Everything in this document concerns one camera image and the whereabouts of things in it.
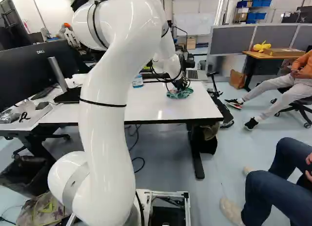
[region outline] hand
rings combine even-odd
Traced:
[[[307,163],[307,165],[312,164],[312,153],[307,156],[306,163]]]
[[[291,73],[292,77],[296,79],[311,79],[312,75],[306,72],[294,71],[293,74]]]
[[[307,165],[312,164],[312,153],[307,156],[306,163]],[[306,177],[308,178],[310,182],[312,182],[312,175],[309,171],[306,171]]]
[[[299,71],[297,70],[297,69],[291,69],[291,77],[293,77],[294,78],[294,75],[296,74],[296,73],[298,73]]]

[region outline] black table frame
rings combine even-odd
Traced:
[[[284,61],[284,59],[257,59],[257,58],[247,55],[247,60],[246,60],[245,68],[244,68],[244,73],[246,74],[247,77],[246,77],[245,84],[243,87],[243,89],[245,89],[247,92],[251,91],[251,89],[249,88],[249,84],[254,75],[254,71],[255,71],[257,64],[260,61],[265,61],[265,60],[277,60],[277,61],[280,60],[281,62]]]
[[[192,120],[166,120],[166,121],[126,121],[125,124],[163,124],[163,123],[185,123],[188,130],[189,141],[192,138],[192,130],[195,126],[215,124],[222,121],[223,118],[213,119],[192,119]],[[78,126],[78,123],[40,123],[31,131],[24,130],[0,130],[0,136],[18,138],[23,145],[36,157],[44,157],[51,164],[56,159],[42,145],[42,135],[51,135],[60,127]],[[190,142],[194,172],[197,179],[204,179],[205,172],[200,157],[200,147],[195,147]]]

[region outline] blue storage bin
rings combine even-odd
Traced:
[[[265,15],[266,15],[267,13],[257,13],[257,15],[256,15],[256,20],[263,20],[263,19],[265,19]]]
[[[253,0],[253,7],[261,7],[263,0]]]
[[[241,0],[237,3],[236,8],[242,8],[247,6],[247,1],[246,0]]]
[[[271,5],[271,1],[272,0],[263,0],[262,1],[262,6],[269,7]]]
[[[257,18],[257,13],[248,13],[247,20],[255,20]]]
[[[246,20],[246,24],[254,24],[256,23],[256,20]]]

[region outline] person sitting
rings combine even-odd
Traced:
[[[297,185],[287,181],[295,168],[304,173]],[[227,198],[220,200],[222,213],[236,226],[261,226],[272,205],[291,221],[292,226],[312,225],[312,147],[292,138],[276,145],[269,171],[250,171],[246,177],[243,210]]]
[[[241,99],[225,100],[225,102],[235,108],[241,109],[245,102],[268,90],[290,86],[292,87],[283,93],[266,111],[245,123],[245,128],[252,130],[262,120],[285,109],[290,103],[312,96],[312,50],[293,62],[289,74],[262,82]]]

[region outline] orange shirt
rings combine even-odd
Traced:
[[[303,67],[300,72],[312,75],[312,50],[293,62],[292,69],[298,70],[299,67]]]

